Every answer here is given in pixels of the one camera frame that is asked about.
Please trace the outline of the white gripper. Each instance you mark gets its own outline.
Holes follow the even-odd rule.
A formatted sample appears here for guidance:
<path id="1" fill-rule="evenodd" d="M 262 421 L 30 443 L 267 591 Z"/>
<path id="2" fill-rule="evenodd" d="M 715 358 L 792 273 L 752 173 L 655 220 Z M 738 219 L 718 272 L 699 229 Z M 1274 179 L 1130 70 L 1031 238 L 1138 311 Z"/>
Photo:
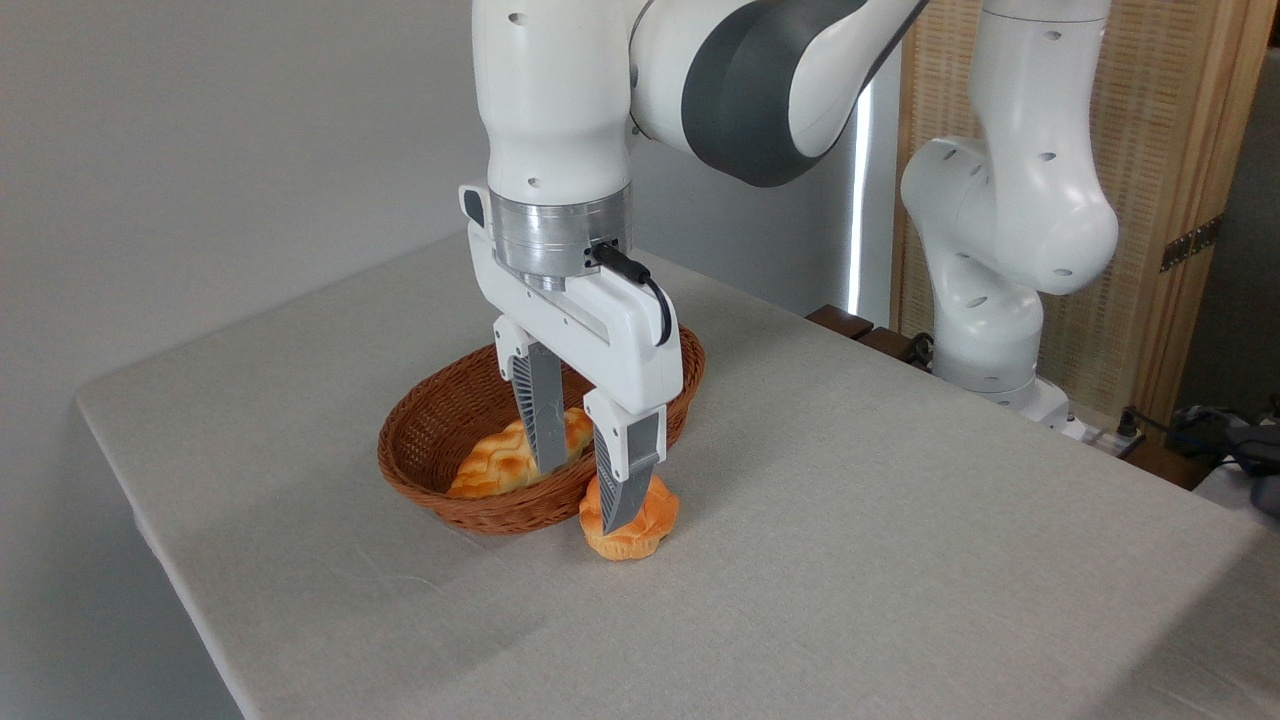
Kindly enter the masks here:
<path id="1" fill-rule="evenodd" d="M 568 461 L 561 359 L 596 387 L 584 406 L 594 425 L 607 536 L 639 515 L 655 465 L 667 456 L 660 405 L 684 386 L 677 329 L 659 342 L 659 301 L 591 255 L 598 245 L 630 249 L 628 200 L 622 188 L 590 202 L 545 206 L 460 187 L 479 287 L 503 314 L 494 323 L 499 372 L 515 392 L 541 474 Z"/>

